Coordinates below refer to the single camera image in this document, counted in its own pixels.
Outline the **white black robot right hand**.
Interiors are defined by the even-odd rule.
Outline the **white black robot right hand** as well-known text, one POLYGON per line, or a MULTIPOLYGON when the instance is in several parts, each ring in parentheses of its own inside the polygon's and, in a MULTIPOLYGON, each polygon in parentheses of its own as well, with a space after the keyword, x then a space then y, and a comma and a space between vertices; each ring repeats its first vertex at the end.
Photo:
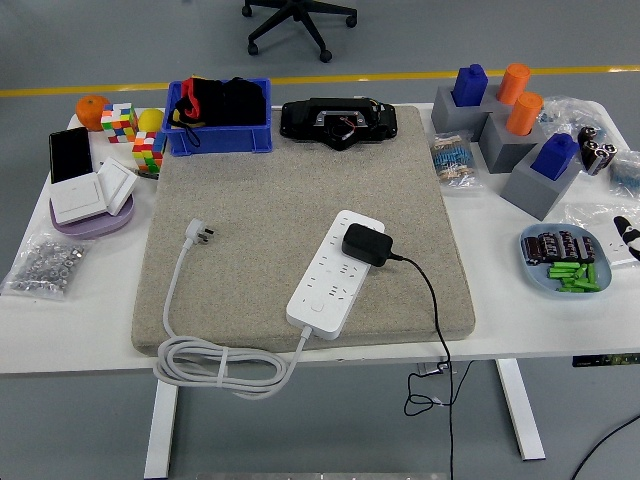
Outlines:
POLYGON ((620 235, 623 243, 626 245, 631 256, 636 260, 640 260, 640 231, 636 229, 626 217, 615 216, 613 222, 618 231, 618 234, 620 235))

